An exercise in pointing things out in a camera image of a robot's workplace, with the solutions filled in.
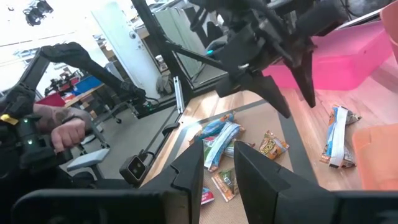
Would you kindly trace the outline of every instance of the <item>white door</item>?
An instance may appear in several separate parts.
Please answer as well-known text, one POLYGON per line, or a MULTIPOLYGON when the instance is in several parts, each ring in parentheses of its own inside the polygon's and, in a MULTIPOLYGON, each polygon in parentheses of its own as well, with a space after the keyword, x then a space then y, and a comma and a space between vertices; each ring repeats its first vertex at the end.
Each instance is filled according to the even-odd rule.
POLYGON ((160 98, 156 91, 156 81, 160 77, 157 65, 137 33, 128 26, 119 5, 109 2, 91 13, 132 82, 145 89, 148 97, 160 98))

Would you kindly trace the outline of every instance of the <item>orange snack bag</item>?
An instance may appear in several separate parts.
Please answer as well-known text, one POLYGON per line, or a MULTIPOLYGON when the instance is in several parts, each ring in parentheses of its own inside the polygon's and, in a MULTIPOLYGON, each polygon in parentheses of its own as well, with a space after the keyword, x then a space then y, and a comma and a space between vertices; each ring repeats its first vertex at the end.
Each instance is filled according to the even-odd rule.
POLYGON ((276 137, 269 130, 265 133, 264 139, 262 140, 259 148, 259 152, 261 152, 266 157, 274 160, 277 156, 286 152, 289 148, 289 145, 281 141, 278 137, 276 137))

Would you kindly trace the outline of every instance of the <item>blue box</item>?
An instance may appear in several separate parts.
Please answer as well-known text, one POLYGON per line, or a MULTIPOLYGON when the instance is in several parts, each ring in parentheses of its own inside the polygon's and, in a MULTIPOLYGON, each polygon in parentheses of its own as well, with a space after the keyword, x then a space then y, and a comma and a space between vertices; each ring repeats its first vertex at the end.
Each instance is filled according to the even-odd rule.
POLYGON ((85 77, 84 79, 80 80, 80 82, 75 84, 76 93, 84 93, 87 92, 88 90, 95 88, 99 85, 101 85, 102 82, 99 81, 97 78, 94 76, 90 75, 88 77, 85 77))

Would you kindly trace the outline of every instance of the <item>red object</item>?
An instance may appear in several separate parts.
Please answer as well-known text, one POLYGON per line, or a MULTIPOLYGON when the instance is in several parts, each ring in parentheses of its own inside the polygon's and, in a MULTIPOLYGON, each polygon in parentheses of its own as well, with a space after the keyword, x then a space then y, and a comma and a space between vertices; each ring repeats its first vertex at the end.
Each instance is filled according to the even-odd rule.
MULTIPOLYGON (((70 82, 71 82, 72 86, 74 86, 76 83, 79 82, 79 78, 78 78, 78 77, 72 78, 72 79, 70 80, 70 82)), ((60 88, 60 90, 67 90, 69 87, 70 87, 69 84, 65 84, 65 85, 63 85, 63 86, 60 88)))
MULTIPOLYGON (((358 87, 392 53, 383 24, 372 22, 334 30, 314 37, 313 84, 321 90, 352 90, 358 87)), ((281 88, 297 88, 290 70, 282 63, 262 71, 281 88)))
POLYGON ((398 63, 398 2, 394 1, 382 9, 380 12, 380 18, 389 35, 392 51, 394 52, 398 63))
POLYGON ((48 106, 65 106, 65 101, 58 93, 54 93, 51 95, 46 96, 45 98, 36 102, 37 104, 41 105, 48 105, 48 106))
POLYGON ((357 130, 356 165, 364 190, 398 190, 398 124, 357 130))

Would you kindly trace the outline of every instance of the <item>tattooed arm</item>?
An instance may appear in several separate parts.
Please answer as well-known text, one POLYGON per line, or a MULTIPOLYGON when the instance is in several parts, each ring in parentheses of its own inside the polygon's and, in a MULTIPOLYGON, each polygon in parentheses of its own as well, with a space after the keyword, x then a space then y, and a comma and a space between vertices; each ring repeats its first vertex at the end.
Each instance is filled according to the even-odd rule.
POLYGON ((33 112, 41 115, 38 122, 42 133, 51 133, 51 141, 57 152, 78 145, 85 138, 85 133, 91 129, 90 116, 86 111, 76 108, 61 108, 55 106, 34 105, 33 112), (71 119, 62 124, 62 121, 71 116, 79 118, 71 119))
POLYGON ((85 122, 85 131, 90 130, 90 115, 84 110, 35 104, 33 106, 33 112, 34 114, 42 116, 38 122, 39 130, 42 133, 51 133, 53 129, 62 124, 65 118, 72 115, 83 118, 85 122))

